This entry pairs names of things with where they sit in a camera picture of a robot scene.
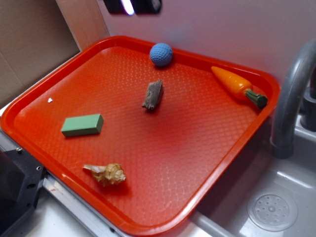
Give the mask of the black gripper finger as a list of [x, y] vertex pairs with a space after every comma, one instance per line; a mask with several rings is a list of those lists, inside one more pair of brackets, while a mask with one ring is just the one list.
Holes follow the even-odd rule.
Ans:
[[130, 0], [103, 0], [103, 2], [110, 14], [135, 14]]
[[133, 8], [136, 14], [159, 14], [162, 0], [134, 0]]

